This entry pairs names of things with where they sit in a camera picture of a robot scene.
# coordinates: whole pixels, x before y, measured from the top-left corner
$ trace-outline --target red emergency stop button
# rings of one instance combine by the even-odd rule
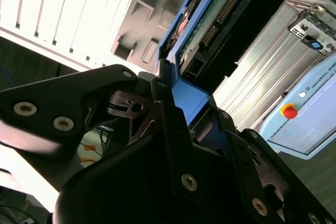
[[[280,113],[287,119],[294,119],[298,115],[298,111],[294,104],[286,104],[281,108]]]

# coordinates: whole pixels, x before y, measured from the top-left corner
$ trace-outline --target bolt head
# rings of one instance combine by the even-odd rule
[[[59,116],[55,118],[53,125],[59,131],[71,131],[75,124],[72,119],[66,116]]]
[[[132,74],[128,72],[127,70],[123,70],[122,74],[126,77],[132,77]]]
[[[37,107],[31,102],[18,102],[14,105],[14,112],[21,116],[31,116],[37,112]]]
[[[260,215],[267,216],[267,207],[260,199],[254,198],[252,204]]]
[[[320,221],[318,220],[318,218],[317,218],[315,215],[313,215],[313,214],[308,214],[308,216],[309,216],[309,219],[311,220],[311,222],[312,222],[313,224],[320,224]]]
[[[253,138],[258,138],[258,135],[255,132],[251,131],[250,134]]]
[[[230,118],[230,116],[228,115],[228,113],[226,113],[225,111],[222,112],[222,116],[225,118]]]
[[[197,190],[197,181],[196,179],[190,174],[183,174],[181,177],[182,185],[189,191],[196,191]]]
[[[166,84],[164,84],[164,83],[161,82],[161,81],[159,81],[158,84],[159,84],[160,86],[164,87],[164,88],[166,87]]]

